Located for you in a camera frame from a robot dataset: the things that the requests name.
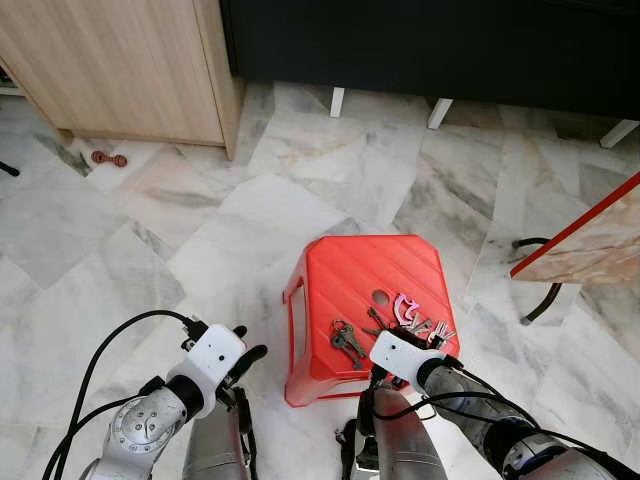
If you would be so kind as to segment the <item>dark key bunch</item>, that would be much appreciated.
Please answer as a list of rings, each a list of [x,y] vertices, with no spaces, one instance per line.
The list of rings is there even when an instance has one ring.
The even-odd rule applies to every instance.
[[[364,361],[367,358],[365,348],[358,343],[355,330],[346,320],[335,319],[332,321],[332,334],[330,334],[330,347],[344,353],[352,362],[353,369],[365,370]]]

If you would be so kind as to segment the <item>small red toy dumbbell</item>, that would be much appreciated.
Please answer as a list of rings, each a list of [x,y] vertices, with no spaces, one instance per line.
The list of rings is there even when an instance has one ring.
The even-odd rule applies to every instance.
[[[90,160],[93,164],[111,164],[116,168],[124,168],[128,165],[128,157],[122,154],[106,154],[104,151],[92,151]]]

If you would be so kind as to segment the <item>silver left robot leg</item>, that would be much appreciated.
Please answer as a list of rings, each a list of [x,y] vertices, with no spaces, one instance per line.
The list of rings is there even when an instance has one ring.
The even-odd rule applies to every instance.
[[[229,389],[214,411],[192,422],[183,480],[259,480],[250,403],[244,389]]]

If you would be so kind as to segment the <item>key bunch with pink ring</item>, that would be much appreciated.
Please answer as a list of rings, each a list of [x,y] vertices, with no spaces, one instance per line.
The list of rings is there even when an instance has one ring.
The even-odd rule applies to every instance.
[[[392,298],[384,291],[374,291],[372,300],[374,302],[366,310],[372,324],[361,326],[361,332],[378,337],[381,332],[388,330],[406,330],[413,337],[425,340],[430,348],[442,349],[449,355],[460,352],[456,326],[448,317],[430,317],[420,302],[404,293]]]

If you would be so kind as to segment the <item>black table leg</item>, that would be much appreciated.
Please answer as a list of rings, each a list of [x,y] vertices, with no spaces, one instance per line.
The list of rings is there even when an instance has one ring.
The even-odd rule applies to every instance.
[[[520,248],[531,246],[531,244],[545,244],[548,242],[549,242],[548,238],[530,237],[530,238],[524,238],[524,239],[516,239],[516,241],[512,242],[511,246],[515,248],[515,250],[520,250]],[[536,306],[534,310],[530,312],[530,314],[526,314],[522,316],[520,319],[520,323],[522,325],[530,325],[534,323],[534,321],[538,319],[538,317],[543,315],[544,312],[547,311],[548,308],[552,306],[554,302],[556,302],[556,298],[559,292],[561,292],[561,289],[562,289],[561,283],[553,283],[552,285],[550,285],[550,289],[547,292],[547,296],[545,296],[543,300],[541,300],[539,305]]]

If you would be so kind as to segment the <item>red plastic stool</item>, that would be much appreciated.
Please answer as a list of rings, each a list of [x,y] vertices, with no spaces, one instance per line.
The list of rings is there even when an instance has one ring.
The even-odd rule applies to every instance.
[[[366,310],[374,302],[374,291],[392,298],[407,294],[430,317],[448,317],[454,324],[442,260],[425,239],[408,234],[316,239],[303,250],[283,291],[291,329],[285,403],[300,408],[324,399],[357,397],[369,384],[369,351],[376,337],[360,328],[372,324]],[[365,370],[353,369],[344,353],[330,347],[335,319],[346,320],[355,330],[367,353]]]

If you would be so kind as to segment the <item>black sideboard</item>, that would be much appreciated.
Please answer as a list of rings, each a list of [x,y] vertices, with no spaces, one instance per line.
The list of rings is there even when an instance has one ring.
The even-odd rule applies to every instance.
[[[218,0],[234,76],[640,119],[639,0]]]

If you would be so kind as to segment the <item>marble pattern table top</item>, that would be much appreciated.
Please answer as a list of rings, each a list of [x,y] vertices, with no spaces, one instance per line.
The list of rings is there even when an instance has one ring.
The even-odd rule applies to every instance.
[[[550,238],[509,275],[517,282],[620,284],[640,270],[640,173]]]

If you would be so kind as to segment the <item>light wooden cabinet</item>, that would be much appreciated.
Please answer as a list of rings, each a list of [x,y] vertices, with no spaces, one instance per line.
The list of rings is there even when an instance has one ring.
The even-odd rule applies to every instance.
[[[236,155],[244,83],[221,0],[0,0],[0,69],[64,140]]]

